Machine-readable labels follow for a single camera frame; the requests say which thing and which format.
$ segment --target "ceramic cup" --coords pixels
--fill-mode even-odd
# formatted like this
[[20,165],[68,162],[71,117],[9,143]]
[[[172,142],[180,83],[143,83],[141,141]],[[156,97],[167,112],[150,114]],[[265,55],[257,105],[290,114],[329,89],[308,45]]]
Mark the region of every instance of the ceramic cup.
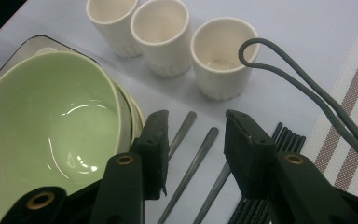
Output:
[[155,73],[173,77],[191,65],[189,20],[179,0],[151,0],[133,14],[132,35]]
[[130,31],[133,12],[138,0],[89,0],[86,11],[89,19],[103,38],[121,57],[135,57],[141,54]]
[[[238,51],[243,42],[255,37],[255,28],[236,18],[218,18],[201,25],[191,39],[191,55],[197,84],[205,95],[226,100],[243,91],[252,68],[240,62]],[[245,59],[253,62],[258,50],[258,44],[249,47]]]

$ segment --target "ceramic bowl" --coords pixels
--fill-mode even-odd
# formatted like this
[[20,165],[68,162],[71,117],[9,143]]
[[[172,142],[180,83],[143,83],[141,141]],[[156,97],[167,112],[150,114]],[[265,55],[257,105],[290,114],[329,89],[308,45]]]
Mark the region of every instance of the ceramic bowl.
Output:
[[142,115],[93,60],[56,51],[0,78],[0,220],[32,189],[72,194],[99,180],[110,157],[130,148]]

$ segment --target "chopsticks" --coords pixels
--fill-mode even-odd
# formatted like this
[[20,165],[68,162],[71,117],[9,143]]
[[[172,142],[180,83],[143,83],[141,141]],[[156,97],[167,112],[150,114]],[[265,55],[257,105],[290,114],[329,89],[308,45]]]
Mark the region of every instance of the chopsticks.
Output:
[[[306,137],[293,133],[282,123],[278,123],[272,139],[276,142],[277,151],[300,152]],[[248,200],[241,198],[229,224],[268,224],[270,218],[267,209],[267,200]]]

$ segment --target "striped placemat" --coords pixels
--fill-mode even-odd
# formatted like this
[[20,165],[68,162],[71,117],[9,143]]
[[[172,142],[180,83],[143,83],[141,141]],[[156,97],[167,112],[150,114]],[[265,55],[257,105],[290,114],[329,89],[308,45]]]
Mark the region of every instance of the striped placemat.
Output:
[[[358,36],[330,94],[358,125]],[[358,196],[358,155],[324,114],[318,118],[302,153],[332,185]]]

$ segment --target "white table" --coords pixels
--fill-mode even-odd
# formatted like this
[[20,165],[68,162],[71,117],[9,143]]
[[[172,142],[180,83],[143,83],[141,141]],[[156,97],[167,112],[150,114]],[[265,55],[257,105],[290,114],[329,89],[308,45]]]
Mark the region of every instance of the white table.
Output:
[[[220,130],[216,142],[167,219],[167,223],[192,223],[225,162],[223,145],[228,109],[251,115],[267,133],[272,133],[281,121],[296,133],[310,135],[320,109],[281,78],[254,70],[241,95],[222,102],[210,100],[198,90],[191,68],[179,77],[163,78],[149,70],[142,56],[134,59],[116,56],[88,20],[86,2],[28,0],[0,30],[0,68],[25,40],[47,35],[99,62],[127,89],[146,117],[154,111],[168,109],[170,140],[190,110],[198,114],[170,162],[168,197],[145,204],[146,223],[157,223],[203,138],[214,126]],[[354,0],[183,2],[190,11],[193,31],[217,17],[246,20],[260,37],[283,48],[327,91],[332,89],[358,36],[358,1]],[[292,73],[265,47],[261,48],[257,61]],[[227,223],[240,196],[231,176],[203,223]]]

